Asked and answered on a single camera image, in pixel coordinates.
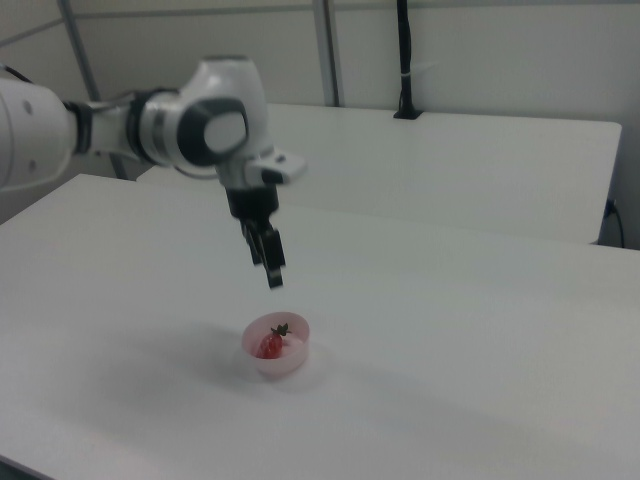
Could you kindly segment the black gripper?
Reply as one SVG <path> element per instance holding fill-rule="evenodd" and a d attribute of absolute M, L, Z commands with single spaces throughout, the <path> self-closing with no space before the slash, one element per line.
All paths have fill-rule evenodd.
<path fill-rule="evenodd" d="M 253 265 L 263 264 L 270 289 L 281 287 L 281 270 L 286 265 L 286 260 L 280 233 L 268 228 L 258 236 L 254 225 L 249 222 L 269 222 L 271 215 L 279 208 L 276 187 L 268 185 L 251 189 L 227 189 L 226 197 L 231 215 L 240 221 L 247 221 L 242 222 L 242 233 L 249 246 Z"/>

